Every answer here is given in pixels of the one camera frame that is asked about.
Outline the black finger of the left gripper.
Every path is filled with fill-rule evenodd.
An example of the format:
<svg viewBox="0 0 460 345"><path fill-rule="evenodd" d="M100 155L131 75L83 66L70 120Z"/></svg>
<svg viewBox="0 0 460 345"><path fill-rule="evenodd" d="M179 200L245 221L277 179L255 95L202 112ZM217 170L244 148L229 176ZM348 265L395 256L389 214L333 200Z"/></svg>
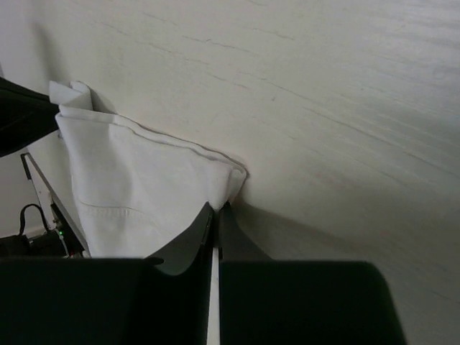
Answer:
<svg viewBox="0 0 460 345"><path fill-rule="evenodd" d="M59 107L48 96L1 78L1 156L24 149L58 129Z"/></svg>

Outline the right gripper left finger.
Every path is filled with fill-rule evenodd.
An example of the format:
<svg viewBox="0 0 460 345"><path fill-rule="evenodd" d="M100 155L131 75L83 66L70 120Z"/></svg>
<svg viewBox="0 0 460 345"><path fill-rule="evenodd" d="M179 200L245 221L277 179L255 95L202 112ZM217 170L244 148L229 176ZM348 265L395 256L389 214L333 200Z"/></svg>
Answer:
<svg viewBox="0 0 460 345"><path fill-rule="evenodd" d="M144 259L3 259L1 342L204 344L213 216Z"/></svg>

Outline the white skirt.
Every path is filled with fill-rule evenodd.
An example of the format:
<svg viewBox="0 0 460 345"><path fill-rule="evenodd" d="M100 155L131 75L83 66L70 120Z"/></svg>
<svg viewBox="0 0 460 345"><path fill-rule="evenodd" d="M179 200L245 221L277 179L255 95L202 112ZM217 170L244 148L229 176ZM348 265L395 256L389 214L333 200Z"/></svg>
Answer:
<svg viewBox="0 0 460 345"><path fill-rule="evenodd" d="M247 178L228 157L118 114L94 111L80 82L49 84L72 193L92 257L146 257L185 231L204 205L232 201Z"/></svg>

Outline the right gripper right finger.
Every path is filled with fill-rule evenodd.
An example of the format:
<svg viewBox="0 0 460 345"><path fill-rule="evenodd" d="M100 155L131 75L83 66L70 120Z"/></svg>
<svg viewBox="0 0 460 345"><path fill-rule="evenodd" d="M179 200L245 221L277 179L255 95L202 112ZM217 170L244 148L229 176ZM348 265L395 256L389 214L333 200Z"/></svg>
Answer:
<svg viewBox="0 0 460 345"><path fill-rule="evenodd" d="M368 262L281 261L218 216L222 344L404 344L388 285Z"/></svg>

